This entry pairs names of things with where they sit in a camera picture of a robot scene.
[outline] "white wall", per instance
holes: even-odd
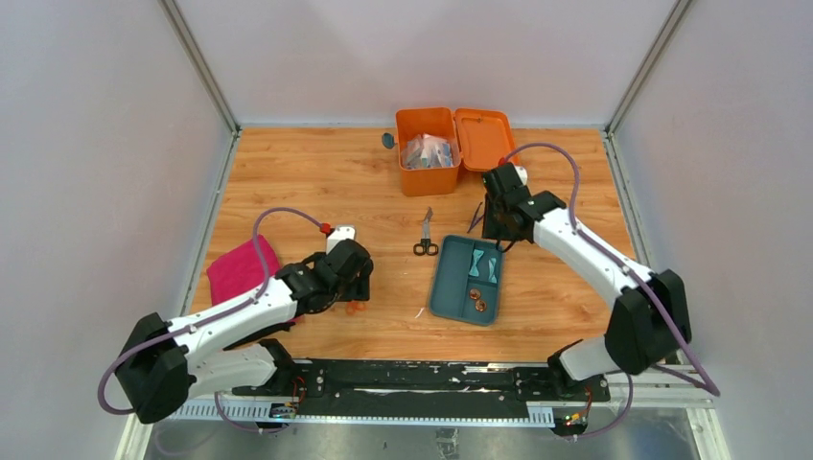
[[[111,458],[99,376],[179,312],[229,135],[155,1],[4,2],[0,43],[0,457]]]
[[[695,2],[618,139],[732,458],[813,452],[813,4]]]
[[[391,125],[407,106],[603,124],[674,0],[182,0],[244,124]]]

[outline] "scissors handle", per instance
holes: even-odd
[[[429,238],[422,238],[421,242],[412,246],[412,253],[416,256],[436,256],[440,248]]]

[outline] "orange clip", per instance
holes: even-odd
[[[367,306],[362,302],[348,302],[347,305],[344,307],[344,311],[347,314],[356,314],[356,311],[366,311]]]

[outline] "teal tray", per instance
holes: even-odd
[[[483,251],[483,255],[477,262],[478,276],[470,276],[472,252],[475,249]],[[488,260],[491,258],[497,260],[494,270],[496,283],[488,281]],[[494,323],[499,311],[503,258],[504,254],[495,248],[493,241],[473,240],[456,235],[444,238],[430,293],[432,314],[479,326]],[[479,289],[480,298],[486,302],[485,311],[475,309],[475,300],[469,297],[469,290],[472,288]]]

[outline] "pink cloth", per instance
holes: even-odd
[[[274,250],[265,237],[259,237],[260,249],[268,261],[271,276],[280,269]],[[251,240],[218,257],[206,270],[212,305],[236,297],[263,282],[263,267]]]

